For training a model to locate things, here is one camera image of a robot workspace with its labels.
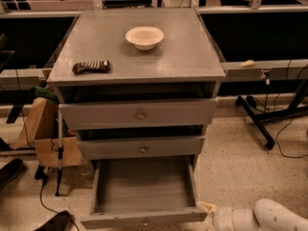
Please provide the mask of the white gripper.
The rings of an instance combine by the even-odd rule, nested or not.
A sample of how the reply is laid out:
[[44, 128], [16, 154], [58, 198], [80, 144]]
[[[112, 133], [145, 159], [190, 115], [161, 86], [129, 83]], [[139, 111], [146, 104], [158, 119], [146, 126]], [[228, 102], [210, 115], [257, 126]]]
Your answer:
[[231, 207], [218, 208], [215, 204], [200, 201], [200, 206], [208, 216], [213, 217], [213, 225], [216, 231], [234, 231]]

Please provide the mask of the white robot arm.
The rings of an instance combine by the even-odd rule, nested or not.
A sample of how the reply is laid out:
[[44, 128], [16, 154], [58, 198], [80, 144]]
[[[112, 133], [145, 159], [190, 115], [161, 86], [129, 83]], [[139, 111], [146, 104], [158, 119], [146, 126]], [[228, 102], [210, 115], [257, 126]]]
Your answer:
[[246, 209], [200, 205], [211, 220], [207, 231], [308, 231], [306, 218], [270, 199], [259, 199]]

